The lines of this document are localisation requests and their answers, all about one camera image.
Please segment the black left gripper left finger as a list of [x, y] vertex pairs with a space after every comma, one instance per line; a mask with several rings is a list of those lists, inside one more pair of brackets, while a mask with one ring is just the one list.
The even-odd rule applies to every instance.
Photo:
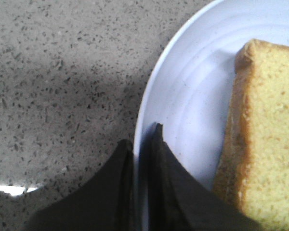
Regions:
[[132, 143], [121, 140], [105, 165], [81, 188], [36, 212], [28, 231], [132, 231]]

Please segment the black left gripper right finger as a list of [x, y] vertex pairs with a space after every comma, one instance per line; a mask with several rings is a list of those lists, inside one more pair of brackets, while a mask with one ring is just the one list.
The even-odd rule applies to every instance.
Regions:
[[183, 167], [154, 123], [148, 137], [146, 231], [261, 231], [262, 226], [217, 198]]

